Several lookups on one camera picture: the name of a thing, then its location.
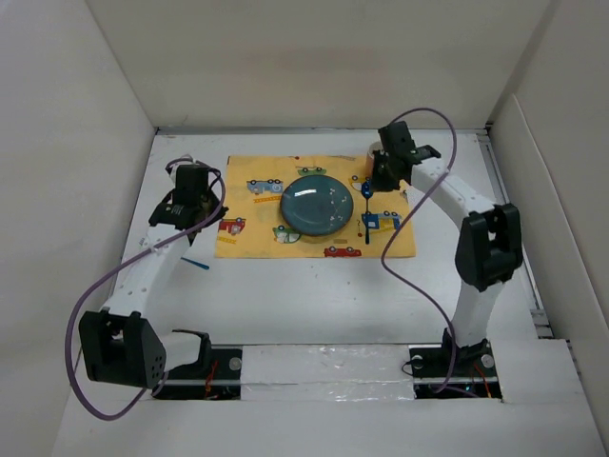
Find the blue metal spoon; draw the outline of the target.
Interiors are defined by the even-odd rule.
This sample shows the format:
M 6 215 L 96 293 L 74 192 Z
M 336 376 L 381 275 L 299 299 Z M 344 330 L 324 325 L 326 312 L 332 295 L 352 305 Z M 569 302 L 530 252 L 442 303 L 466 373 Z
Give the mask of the blue metal spoon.
M 365 199 L 365 211 L 363 213 L 363 225 L 364 225 L 364 241 L 367 245 L 370 244 L 370 234 L 369 234 L 369 226 L 368 226 L 368 218 L 369 218 L 369 200 L 372 197 L 372 190 L 370 186 L 370 178 L 367 177 L 365 181 L 362 183 L 361 194 Z

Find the pink ceramic mug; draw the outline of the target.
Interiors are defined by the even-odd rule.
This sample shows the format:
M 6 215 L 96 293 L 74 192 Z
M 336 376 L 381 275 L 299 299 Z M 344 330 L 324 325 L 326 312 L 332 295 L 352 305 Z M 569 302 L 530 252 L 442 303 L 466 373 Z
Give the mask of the pink ceramic mug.
M 368 148 L 365 161 L 365 173 L 371 180 L 380 180 L 384 173 L 387 163 L 387 155 L 383 144 L 380 141 L 374 142 Z

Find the yellow cartoon print placemat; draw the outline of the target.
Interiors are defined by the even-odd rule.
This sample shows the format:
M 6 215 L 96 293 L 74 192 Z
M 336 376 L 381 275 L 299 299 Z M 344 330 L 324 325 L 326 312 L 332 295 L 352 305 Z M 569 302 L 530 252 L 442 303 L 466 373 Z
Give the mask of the yellow cartoon print placemat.
M 349 155 L 231 155 L 225 183 L 228 207 L 218 228 L 216 254 L 221 258 L 376 258 L 394 232 L 400 234 L 391 254 L 416 254 L 413 228 L 403 219 L 409 213 L 407 184 L 396 191 L 376 192 L 369 200 L 370 244 L 364 241 L 361 194 L 365 160 Z M 280 199 L 295 180 L 326 175 L 341 181 L 354 201 L 351 220 L 340 231 L 313 237 L 290 228 L 280 213 Z

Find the teal ceramic plate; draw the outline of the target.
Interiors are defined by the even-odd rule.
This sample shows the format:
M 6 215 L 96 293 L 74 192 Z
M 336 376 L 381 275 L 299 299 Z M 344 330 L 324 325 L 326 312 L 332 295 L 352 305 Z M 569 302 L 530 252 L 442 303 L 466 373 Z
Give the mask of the teal ceramic plate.
M 351 220 L 354 201 L 350 190 L 338 179 L 310 175 L 292 182 L 280 199 L 283 220 L 306 236 L 328 236 Z

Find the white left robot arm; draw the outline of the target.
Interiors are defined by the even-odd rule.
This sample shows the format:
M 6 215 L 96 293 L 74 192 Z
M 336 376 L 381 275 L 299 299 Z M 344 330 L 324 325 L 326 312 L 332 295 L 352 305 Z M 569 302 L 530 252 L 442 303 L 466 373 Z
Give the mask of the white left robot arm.
M 176 368 L 195 378 L 211 369 L 206 333 L 157 327 L 147 315 L 197 234 L 226 214 L 209 183 L 209 176 L 219 171 L 186 159 L 170 162 L 166 171 L 174 188 L 150 216 L 145 242 L 129 262 L 123 283 L 100 310 L 85 312 L 78 324 L 91 381 L 154 388 Z

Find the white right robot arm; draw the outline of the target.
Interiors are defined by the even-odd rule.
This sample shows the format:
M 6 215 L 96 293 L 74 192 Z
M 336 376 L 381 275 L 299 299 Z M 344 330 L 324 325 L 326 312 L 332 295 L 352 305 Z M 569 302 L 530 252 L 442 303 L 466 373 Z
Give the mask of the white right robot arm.
M 440 363 L 450 374 L 463 374 L 474 364 L 473 350 L 486 339 L 504 284 L 522 264 L 520 212 L 476 192 L 436 149 L 417 147 L 404 121 L 379 129 L 379 136 L 380 146 L 371 150 L 370 189 L 389 192 L 406 183 L 430 198 L 460 230 L 455 266 L 462 285 L 444 338 L 451 345 L 440 351 Z

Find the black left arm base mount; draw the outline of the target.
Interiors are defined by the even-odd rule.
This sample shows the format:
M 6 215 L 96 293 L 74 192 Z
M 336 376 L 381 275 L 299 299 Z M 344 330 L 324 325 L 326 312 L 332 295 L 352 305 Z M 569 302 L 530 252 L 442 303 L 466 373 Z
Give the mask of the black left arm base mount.
M 169 343 L 170 364 L 151 396 L 157 400 L 241 399 L 243 347 L 216 346 L 205 332 L 174 330 L 184 342 Z

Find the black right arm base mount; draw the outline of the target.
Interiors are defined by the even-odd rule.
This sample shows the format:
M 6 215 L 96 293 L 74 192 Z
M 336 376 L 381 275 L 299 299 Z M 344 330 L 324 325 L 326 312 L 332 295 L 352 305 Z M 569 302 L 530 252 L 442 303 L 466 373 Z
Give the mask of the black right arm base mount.
M 407 356 L 401 371 L 411 377 L 417 400 L 502 398 L 494 353 L 486 338 L 474 346 L 454 347 L 446 329 L 439 344 L 410 346 Z

